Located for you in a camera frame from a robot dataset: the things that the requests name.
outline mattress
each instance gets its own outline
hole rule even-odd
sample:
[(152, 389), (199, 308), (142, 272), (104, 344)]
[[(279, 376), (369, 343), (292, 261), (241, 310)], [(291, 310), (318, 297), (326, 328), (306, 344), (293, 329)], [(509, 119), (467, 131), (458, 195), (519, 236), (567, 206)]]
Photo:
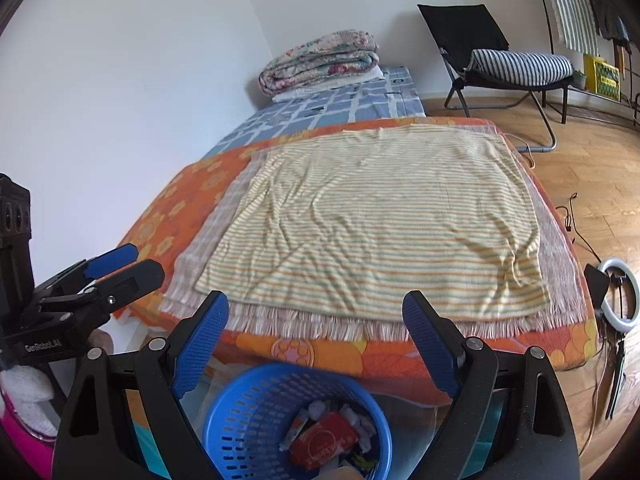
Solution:
[(384, 79), (325, 90), (310, 97), (273, 103), (257, 111), (220, 140), (204, 158), (253, 142), (290, 136), (330, 124), (396, 117), (424, 117), (424, 109), (404, 66), (382, 68)]
[[(357, 127), (391, 127), (423, 121), (453, 125), (490, 124), (488, 121), (465, 118), (404, 118), (364, 121), (357, 124)], [(326, 126), (305, 130), (295, 138), (315, 137), (343, 129), (341, 124)], [(148, 325), (172, 330), (179, 320), (160, 312), (158, 307), (172, 278), (175, 259), (193, 240), (231, 182), (246, 167), (251, 154), (289, 140), (290, 137), (281, 136), (229, 150), (186, 167), (172, 180), (123, 240), (136, 244), (141, 258), (149, 257), (159, 261), (166, 273), (162, 287), (134, 302), (129, 306), (130, 311)], [(545, 203), (554, 212), (539, 181), (535, 175), (529, 174)], [(584, 297), (589, 298), (584, 280), (581, 285)], [(492, 348), (515, 352), (523, 352), (531, 345), (538, 345), (545, 349), (556, 369), (573, 367), (585, 362), (596, 351), (597, 329), (590, 301), (586, 301), (584, 309), (586, 320), (583, 322), (544, 332), (525, 332), (511, 338), (486, 341)], [(446, 395), (438, 391), (428, 378), (424, 364), (410, 341), (343, 342), (224, 331), (214, 355), (220, 362), (238, 366), (251, 366), (269, 359), (294, 362), (302, 360), (310, 366), (356, 376), (366, 387), (377, 392), (424, 404), (448, 402)]]

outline striped pillow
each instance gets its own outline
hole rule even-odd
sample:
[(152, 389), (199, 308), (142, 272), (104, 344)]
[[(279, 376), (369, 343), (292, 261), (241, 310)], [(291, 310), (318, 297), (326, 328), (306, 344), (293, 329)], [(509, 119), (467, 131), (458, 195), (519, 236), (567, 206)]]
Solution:
[(467, 70), (518, 86), (546, 86), (569, 77), (574, 68), (565, 56), (476, 48)]

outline blue plastic basket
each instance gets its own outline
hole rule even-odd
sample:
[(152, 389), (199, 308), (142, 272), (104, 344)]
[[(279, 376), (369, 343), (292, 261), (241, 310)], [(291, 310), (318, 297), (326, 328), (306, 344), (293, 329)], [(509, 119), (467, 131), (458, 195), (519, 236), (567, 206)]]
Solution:
[(369, 480), (385, 480), (391, 466), (391, 433), (376, 401), (353, 379), (291, 364), (261, 365), (229, 383), (209, 409), (204, 448), (226, 480), (310, 480), (278, 444), (300, 408), (316, 399), (349, 399), (371, 416), (380, 457)]

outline chair backrest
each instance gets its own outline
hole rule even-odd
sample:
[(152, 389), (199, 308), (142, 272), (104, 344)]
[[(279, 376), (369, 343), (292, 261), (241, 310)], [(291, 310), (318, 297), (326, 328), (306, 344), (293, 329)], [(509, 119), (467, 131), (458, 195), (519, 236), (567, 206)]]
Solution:
[(435, 7), (418, 5), (439, 48), (457, 72), (465, 69), (475, 48), (508, 50), (509, 43), (484, 5)]

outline yellow striped towel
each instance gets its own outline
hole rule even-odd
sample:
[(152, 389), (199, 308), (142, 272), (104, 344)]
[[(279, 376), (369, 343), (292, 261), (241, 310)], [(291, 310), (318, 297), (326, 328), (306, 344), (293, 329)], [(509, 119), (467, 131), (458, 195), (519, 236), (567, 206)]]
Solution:
[(549, 304), (529, 192), (502, 137), (432, 124), (268, 153), (196, 284), (230, 300), (401, 320), (421, 290), (455, 320)]

